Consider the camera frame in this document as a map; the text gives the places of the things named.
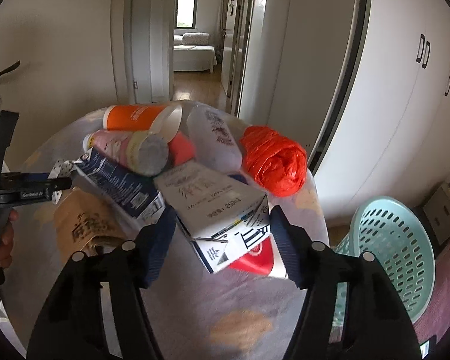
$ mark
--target silver screw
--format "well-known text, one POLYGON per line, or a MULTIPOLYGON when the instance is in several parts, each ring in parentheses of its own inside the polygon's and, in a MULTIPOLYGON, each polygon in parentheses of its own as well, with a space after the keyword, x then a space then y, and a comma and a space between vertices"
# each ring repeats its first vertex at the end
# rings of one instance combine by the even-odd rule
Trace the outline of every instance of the silver screw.
POLYGON ((371 252, 369 252, 369 251, 366 251, 365 253, 363 253, 363 259, 365 260, 365 261, 368 261, 368 262, 372 262, 373 260, 375 260, 375 255, 373 254, 373 253, 371 253, 371 252))
POLYGON ((133 241, 125 241, 122 244, 122 249, 124 251, 132 251, 135 249, 135 243, 133 241))
POLYGON ((75 253, 72 254, 72 260, 75 261, 76 263, 82 261, 84 257, 85 253, 83 253, 82 251, 76 251, 75 253))
POLYGON ((325 250, 325 244, 320 241, 315 241, 312 243, 312 249, 315 251, 324 251, 325 250))

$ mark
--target crumpled red bag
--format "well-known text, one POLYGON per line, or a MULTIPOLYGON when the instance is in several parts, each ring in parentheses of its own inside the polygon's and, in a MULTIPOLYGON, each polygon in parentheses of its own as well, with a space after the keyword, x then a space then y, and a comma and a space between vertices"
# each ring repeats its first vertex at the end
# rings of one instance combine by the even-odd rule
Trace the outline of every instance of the crumpled red bag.
POLYGON ((267 126, 248 127, 240 142, 242 166, 255 182, 278 197, 298 192, 307 175, 307 153, 297 142, 267 126))

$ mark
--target pink fabric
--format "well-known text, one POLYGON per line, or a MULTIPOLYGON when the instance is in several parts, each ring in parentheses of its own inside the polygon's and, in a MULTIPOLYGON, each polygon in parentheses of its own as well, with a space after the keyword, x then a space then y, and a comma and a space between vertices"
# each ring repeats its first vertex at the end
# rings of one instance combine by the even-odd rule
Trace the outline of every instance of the pink fabric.
POLYGON ((414 325, 420 343, 435 334, 440 340, 450 327, 450 243, 436 259, 435 267, 430 304, 414 325))

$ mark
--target basket rim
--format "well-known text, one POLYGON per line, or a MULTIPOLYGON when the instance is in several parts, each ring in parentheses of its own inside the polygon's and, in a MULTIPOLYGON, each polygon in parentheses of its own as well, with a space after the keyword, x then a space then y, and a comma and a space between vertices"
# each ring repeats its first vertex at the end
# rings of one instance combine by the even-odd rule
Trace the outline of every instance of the basket rim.
POLYGON ((430 304, 430 300, 433 294, 433 288, 435 288, 435 257, 433 254, 433 249, 432 249, 432 244, 430 242, 430 238, 428 237, 427 232, 425 231, 425 228, 423 227, 422 223, 420 222, 420 220, 416 217, 416 215, 406 206, 404 205, 402 202, 399 202, 397 199, 391 198, 390 196, 376 196, 374 198, 370 198, 367 201, 365 201, 363 204, 360 205, 360 207, 358 207, 358 209, 356 209, 353 218, 352 218, 352 222, 350 224, 350 231, 349 234, 351 233, 351 238, 349 240, 349 248, 350 248, 350 255, 351 256, 360 256, 360 242, 359 242, 359 232, 358 229, 360 228, 360 221, 362 219, 363 214, 365 213, 365 211, 367 210, 368 206, 374 202, 376 202, 377 200, 387 200, 389 202, 392 202, 394 204, 397 204, 398 206, 400 206, 401 208, 404 208, 405 210, 407 210, 410 214, 412 214, 421 230, 424 232, 424 234, 426 235, 426 239, 427 239, 427 244, 428 247, 430 248, 430 253, 432 255, 432 284, 431 284, 431 291, 428 294, 427 300, 422 308, 422 310, 414 316, 412 320, 412 323, 415 323, 416 321, 419 320, 419 318, 423 315, 423 313, 425 312, 425 310, 427 309, 428 305, 430 304))

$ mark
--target person's hand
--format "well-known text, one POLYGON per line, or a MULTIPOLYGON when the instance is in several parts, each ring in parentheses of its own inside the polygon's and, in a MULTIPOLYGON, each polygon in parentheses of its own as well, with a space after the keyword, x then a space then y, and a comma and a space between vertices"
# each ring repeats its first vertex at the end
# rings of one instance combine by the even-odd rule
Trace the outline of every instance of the person's hand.
POLYGON ((8 268, 12 263, 12 248, 13 248, 13 226, 12 222, 18 219, 18 212, 12 210, 8 217, 8 222, 3 229, 0 237, 0 267, 8 268))

